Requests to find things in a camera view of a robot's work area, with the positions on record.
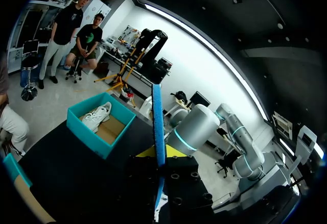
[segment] shorts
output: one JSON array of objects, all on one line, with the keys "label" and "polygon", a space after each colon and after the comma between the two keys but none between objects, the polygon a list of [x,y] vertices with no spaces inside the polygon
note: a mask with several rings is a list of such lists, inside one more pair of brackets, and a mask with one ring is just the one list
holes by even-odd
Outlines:
[{"label": "shorts", "polygon": [[[81,53],[80,53],[80,50],[78,49],[77,45],[75,45],[71,51],[69,53],[73,53],[76,57],[81,57]],[[90,59],[96,59],[97,56],[96,56],[96,53],[95,51],[93,51],[90,55],[88,55],[88,57],[86,57],[87,60],[90,60]]]}]

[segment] yellow tripod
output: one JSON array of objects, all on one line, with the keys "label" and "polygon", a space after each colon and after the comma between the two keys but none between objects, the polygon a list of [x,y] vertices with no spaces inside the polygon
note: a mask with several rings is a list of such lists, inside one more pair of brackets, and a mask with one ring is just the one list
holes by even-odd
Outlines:
[{"label": "yellow tripod", "polygon": [[145,52],[146,49],[144,49],[141,54],[139,55],[139,57],[137,58],[137,60],[135,61],[135,64],[131,67],[131,69],[129,70],[125,80],[122,80],[122,77],[124,75],[124,71],[125,71],[125,68],[129,62],[129,60],[131,59],[131,57],[133,56],[134,52],[136,51],[136,49],[134,49],[131,53],[131,55],[129,56],[129,58],[126,60],[126,62],[124,63],[124,66],[122,67],[122,69],[120,70],[119,73],[116,73],[114,75],[110,75],[110,76],[107,76],[107,77],[104,77],[102,79],[98,79],[98,80],[94,80],[94,82],[97,82],[97,81],[101,81],[101,80],[107,80],[107,79],[111,79],[111,78],[114,78],[114,81],[113,81],[113,86],[110,87],[109,89],[106,90],[106,92],[110,91],[110,90],[113,90],[113,89],[116,89],[117,87],[119,87],[119,89],[122,89],[124,86],[126,86],[126,88],[128,88],[127,86],[127,80],[129,78],[129,76],[131,75],[131,73],[133,72],[135,66],[139,63],[141,57],[144,55],[144,52]]}]

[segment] backpack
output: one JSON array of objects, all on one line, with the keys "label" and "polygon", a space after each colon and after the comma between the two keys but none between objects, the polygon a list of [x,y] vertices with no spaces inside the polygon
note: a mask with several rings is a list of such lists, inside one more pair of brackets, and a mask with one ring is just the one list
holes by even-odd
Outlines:
[{"label": "backpack", "polygon": [[188,100],[186,99],[186,95],[182,91],[178,91],[178,92],[176,92],[176,94],[170,93],[170,95],[173,95],[174,97],[176,97],[179,100],[183,100],[185,105],[188,103]]}]

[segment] ceiling light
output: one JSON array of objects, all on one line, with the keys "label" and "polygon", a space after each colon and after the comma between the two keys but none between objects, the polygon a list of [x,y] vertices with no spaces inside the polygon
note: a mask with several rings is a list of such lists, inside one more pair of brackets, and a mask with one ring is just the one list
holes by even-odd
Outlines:
[{"label": "ceiling light", "polygon": [[281,142],[281,144],[283,144],[283,146],[287,149],[287,151],[290,152],[290,154],[291,154],[292,156],[295,155],[295,153],[290,149],[289,146],[287,146],[287,144],[286,144],[283,140],[279,139],[279,141]]},{"label": "ceiling light", "polygon": [[281,24],[281,23],[278,23],[278,24],[277,24],[277,27],[278,27],[279,29],[283,29],[283,28],[284,28],[283,24]]},{"label": "ceiling light", "polygon": [[189,26],[187,26],[185,23],[181,22],[180,20],[176,19],[175,17],[173,17],[173,16],[167,14],[166,12],[163,12],[153,6],[149,6],[149,5],[145,4],[145,7],[148,10],[153,11],[153,12],[163,16],[164,18],[174,22],[175,24],[179,25],[181,28],[183,28],[185,31],[187,31],[188,33],[193,35],[193,37],[195,37],[200,42],[202,42],[205,46],[207,46],[220,60],[223,61],[223,63],[225,63],[225,65],[229,68],[229,70],[241,82],[243,87],[246,89],[246,91],[249,93],[250,97],[254,101],[256,107],[258,108],[259,112],[261,113],[262,118],[264,120],[268,121],[268,118],[267,118],[258,98],[254,94],[253,90],[250,88],[248,83],[243,79],[243,77],[240,75],[240,73],[237,72],[237,70],[233,67],[233,65],[227,60],[227,58],[223,54],[221,54],[220,51],[218,51],[212,44],[210,44],[209,41],[207,41],[205,38],[203,38],[199,33],[197,33],[195,30],[191,29]]},{"label": "ceiling light", "polygon": [[319,157],[321,159],[323,159],[323,150],[321,149],[321,147],[316,143],[315,146],[313,147],[313,149],[317,152],[317,154],[319,155]]},{"label": "ceiling light", "polygon": [[286,156],[283,154],[283,163],[286,164]]},{"label": "ceiling light", "polygon": [[233,4],[238,4],[238,3],[242,3],[241,0],[233,0]]}]

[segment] black t-shirt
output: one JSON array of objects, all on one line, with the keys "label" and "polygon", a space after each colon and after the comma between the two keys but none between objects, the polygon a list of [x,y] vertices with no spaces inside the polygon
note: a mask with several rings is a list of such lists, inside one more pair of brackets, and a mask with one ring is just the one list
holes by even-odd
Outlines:
[{"label": "black t-shirt", "polygon": [[81,47],[89,51],[95,42],[100,42],[102,38],[102,29],[100,27],[93,28],[93,24],[88,24],[82,27],[78,32],[77,37],[80,38]]},{"label": "black t-shirt", "polygon": [[76,9],[75,4],[62,9],[55,19],[57,30],[54,41],[56,44],[65,45],[70,42],[74,29],[81,26],[83,11]]}]

